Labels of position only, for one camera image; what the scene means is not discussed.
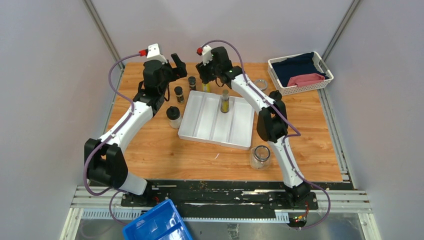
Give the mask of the yellow label sauce bottle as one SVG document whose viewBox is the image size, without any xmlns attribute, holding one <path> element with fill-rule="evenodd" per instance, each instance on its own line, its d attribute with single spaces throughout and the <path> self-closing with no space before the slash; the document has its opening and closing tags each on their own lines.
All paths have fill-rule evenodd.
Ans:
<svg viewBox="0 0 424 240">
<path fill-rule="evenodd" d="M 230 109 L 230 96 L 229 91 L 224 89 L 221 94 L 220 111 L 222 113 L 228 113 Z"/>
<path fill-rule="evenodd" d="M 202 83 L 202 91 L 205 93 L 210 93 L 211 92 L 211 87 L 210 87 L 210 83 Z"/>
</svg>

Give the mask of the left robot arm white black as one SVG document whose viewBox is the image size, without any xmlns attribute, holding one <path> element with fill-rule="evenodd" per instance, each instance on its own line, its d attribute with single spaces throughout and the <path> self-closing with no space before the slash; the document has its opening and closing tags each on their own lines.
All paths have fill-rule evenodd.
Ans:
<svg viewBox="0 0 424 240">
<path fill-rule="evenodd" d="M 139 82 L 137 94 L 130 99 L 118 92 L 117 95 L 129 101 L 130 107 L 121 119 L 101 137 L 90 138 L 84 144 L 83 183 L 93 196 L 106 193 L 94 192 L 88 182 L 106 186 L 132 196 L 140 206 L 149 206 L 153 201 L 152 183 L 131 173 L 124 153 L 137 132 L 170 99 L 169 84 L 187 76 L 186 63 L 177 53 L 171 54 L 175 63 L 168 60 L 149 58 L 143 64 L 143 80 Z"/>
</svg>

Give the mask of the glass jar with grains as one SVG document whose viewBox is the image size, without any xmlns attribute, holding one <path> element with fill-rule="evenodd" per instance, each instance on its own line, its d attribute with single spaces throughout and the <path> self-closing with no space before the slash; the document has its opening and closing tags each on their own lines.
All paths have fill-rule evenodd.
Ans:
<svg viewBox="0 0 424 240">
<path fill-rule="evenodd" d="M 268 83 L 264 79 L 257 79 L 254 84 L 262 91 L 265 92 L 268 89 Z"/>
</svg>

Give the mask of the small dark spice jar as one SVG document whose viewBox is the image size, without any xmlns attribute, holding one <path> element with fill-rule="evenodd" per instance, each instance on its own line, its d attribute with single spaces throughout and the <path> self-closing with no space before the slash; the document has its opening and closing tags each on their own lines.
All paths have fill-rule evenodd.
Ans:
<svg viewBox="0 0 424 240">
<path fill-rule="evenodd" d="M 181 86 L 176 86 L 174 88 L 174 92 L 176 95 L 177 103 L 183 104 L 185 102 L 183 88 Z"/>
<path fill-rule="evenodd" d="M 189 87 L 190 91 L 196 91 L 197 90 L 196 78 L 194 76 L 188 77 L 188 87 Z"/>
</svg>

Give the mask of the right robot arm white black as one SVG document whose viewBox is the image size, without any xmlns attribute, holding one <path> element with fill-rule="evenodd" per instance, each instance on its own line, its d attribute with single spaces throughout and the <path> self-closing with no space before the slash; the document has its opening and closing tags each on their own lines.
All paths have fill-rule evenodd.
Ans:
<svg viewBox="0 0 424 240">
<path fill-rule="evenodd" d="M 196 65 L 204 82 L 220 80 L 222 84 L 241 95 L 257 113 L 256 131 L 268 143 L 275 155 L 283 176 L 286 204 L 298 209 L 306 201 L 311 187 L 306 183 L 290 147 L 286 106 L 281 94 L 273 91 L 271 98 L 260 90 L 247 76 L 243 66 L 235 66 L 223 46 L 199 47 L 196 53 L 202 61 Z"/>
</svg>

